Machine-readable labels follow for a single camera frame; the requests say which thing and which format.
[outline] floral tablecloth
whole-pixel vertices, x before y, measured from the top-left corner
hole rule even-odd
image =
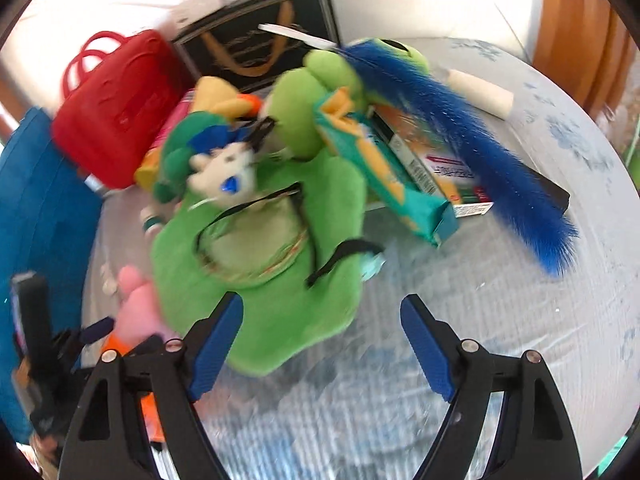
[[[443,66],[514,92],[506,122],[482,116],[500,142],[571,194],[568,215],[580,231],[575,268],[550,278],[491,212],[463,219],[437,250],[388,210],[369,212],[365,234],[386,247],[387,263],[366,283],[355,322],[267,377],[224,368],[196,406],[204,428],[233,479],[411,479],[447,409],[400,327],[399,303],[415,292],[436,318],[489,351],[542,352],[586,475],[638,410],[638,195],[595,124],[532,67],[478,41],[403,41]],[[134,189],[106,201],[86,322],[114,309],[114,299],[101,292],[105,261],[115,269],[127,263],[148,269],[134,220],[145,201]],[[494,396],[470,478],[482,475],[499,409]],[[166,453],[159,460],[171,470]]]

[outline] gold ribbon handle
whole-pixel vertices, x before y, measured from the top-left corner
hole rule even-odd
[[[278,25],[284,27],[290,27],[293,25],[294,10],[293,4],[289,0],[285,0],[280,5],[278,12]],[[213,37],[210,32],[203,32],[200,37],[204,42],[209,53],[214,56],[225,68],[235,72],[238,75],[246,77],[260,77],[265,75],[271,67],[280,59],[280,56],[284,52],[287,46],[287,39],[284,36],[276,36],[271,45],[271,55],[269,60],[261,66],[244,67],[240,66],[238,62],[229,54],[227,49]]]

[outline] blue gripper pad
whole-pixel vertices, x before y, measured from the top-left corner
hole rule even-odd
[[[451,402],[456,387],[450,373],[449,360],[418,314],[409,297],[400,304],[400,323],[431,389]]]
[[[193,379],[188,391],[191,402],[195,402],[213,388],[226,355],[240,330],[243,313],[242,298],[235,294],[194,360]]]

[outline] orange object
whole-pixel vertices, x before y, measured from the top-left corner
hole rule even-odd
[[[127,354],[133,350],[133,346],[125,345],[113,332],[109,334],[107,340],[102,346],[102,352],[107,350],[115,350],[120,355]],[[164,432],[160,424],[160,416],[156,407],[156,398],[154,394],[148,394],[140,400],[142,407],[142,415],[145,418],[146,434],[149,440],[153,442],[164,442]]]
[[[238,98],[244,99],[245,101],[249,101],[253,106],[251,110],[249,110],[249,117],[257,117],[260,112],[260,108],[262,108],[262,99],[260,99],[257,95],[253,94],[238,94]]]

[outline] metal screw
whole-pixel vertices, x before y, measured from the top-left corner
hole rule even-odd
[[[169,339],[164,345],[167,352],[179,352],[182,350],[182,339]]]
[[[480,345],[473,339],[465,339],[462,342],[462,349],[465,352],[469,352],[470,354],[472,354],[473,352],[477,352],[480,349]]]
[[[536,352],[535,350],[529,350],[527,351],[527,361],[537,365],[540,361],[542,361],[542,355],[540,355],[539,352]]]
[[[115,350],[107,350],[102,354],[100,359],[104,363],[110,363],[111,361],[115,361],[116,357],[118,357],[118,353]]]

